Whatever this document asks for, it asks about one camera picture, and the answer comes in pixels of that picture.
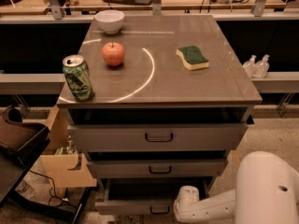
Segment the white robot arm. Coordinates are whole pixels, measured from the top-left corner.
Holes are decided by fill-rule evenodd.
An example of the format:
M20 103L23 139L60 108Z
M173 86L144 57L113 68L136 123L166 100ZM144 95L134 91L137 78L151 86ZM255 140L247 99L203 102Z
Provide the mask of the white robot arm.
M280 157L255 151L240 162L234 189L200 200L198 188L183 186L173 210L185 223L299 224L298 204L299 173Z

